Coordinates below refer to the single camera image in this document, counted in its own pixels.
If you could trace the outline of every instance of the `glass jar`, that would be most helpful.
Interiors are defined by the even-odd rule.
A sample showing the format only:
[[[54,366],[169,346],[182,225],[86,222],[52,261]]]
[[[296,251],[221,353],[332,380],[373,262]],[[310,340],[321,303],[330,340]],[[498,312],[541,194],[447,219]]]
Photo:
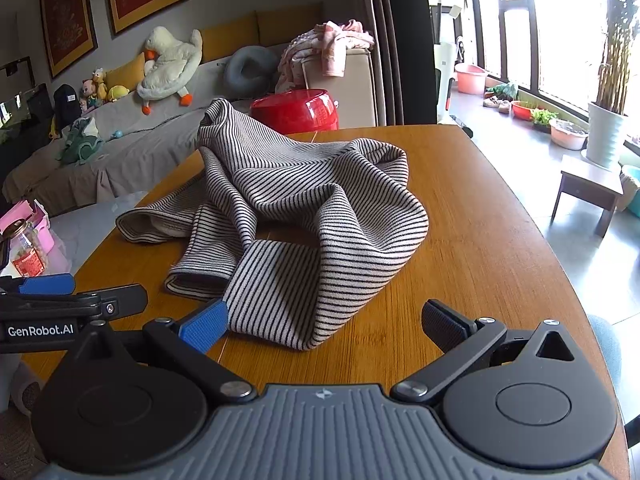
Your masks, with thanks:
[[[38,233],[25,220],[16,220],[2,234],[11,243],[9,260],[24,278],[41,275],[47,268],[47,255],[40,245]]]

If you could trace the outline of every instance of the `pink box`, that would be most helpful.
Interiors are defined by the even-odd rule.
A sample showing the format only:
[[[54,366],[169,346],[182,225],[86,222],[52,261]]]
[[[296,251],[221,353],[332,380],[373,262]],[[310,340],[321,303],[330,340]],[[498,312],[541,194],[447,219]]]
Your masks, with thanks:
[[[54,242],[49,232],[51,227],[49,215],[44,211],[42,204],[34,200],[32,207],[27,200],[21,200],[0,218],[0,231],[4,232],[10,224],[20,219],[28,220],[34,225],[38,232],[38,240],[42,249],[49,253],[53,248]]]

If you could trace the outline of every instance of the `black backpack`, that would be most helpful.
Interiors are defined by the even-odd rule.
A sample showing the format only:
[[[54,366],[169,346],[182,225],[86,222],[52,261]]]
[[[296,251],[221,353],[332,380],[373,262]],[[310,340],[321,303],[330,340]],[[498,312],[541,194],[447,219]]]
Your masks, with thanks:
[[[56,130],[59,132],[82,115],[80,101],[71,85],[60,86],[53,94],[53,102],[56,110]]]

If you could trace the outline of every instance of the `striped fabric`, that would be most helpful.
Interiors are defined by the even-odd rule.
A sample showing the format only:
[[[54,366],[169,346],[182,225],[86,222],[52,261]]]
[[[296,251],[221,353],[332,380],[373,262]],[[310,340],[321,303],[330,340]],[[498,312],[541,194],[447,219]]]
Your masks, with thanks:
[[[189,237],[166,288],[222,297],[229,328],[290,348],[318,346],[408,261],[427,214],[406,189],[399,148],[372,139],[297,142],[218,99],[198,133],[204,171],[121,215],[131,242]],[[258,222],[296,225],[309,247],[256,239]]]

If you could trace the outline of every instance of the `silver bolt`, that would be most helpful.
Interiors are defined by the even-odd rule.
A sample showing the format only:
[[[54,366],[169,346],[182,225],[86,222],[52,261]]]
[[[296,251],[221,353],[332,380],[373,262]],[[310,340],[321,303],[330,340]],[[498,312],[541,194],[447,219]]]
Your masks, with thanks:
[[[420,397],[426,395],[428,391],[427,386],[418,381],[402,381],[396,384],[396,392],[409,399],[420,399]]]
[[[244,381],[229,381],[220,386],[220,393],[232,399],[242,399],[252,391],[251,385]]]

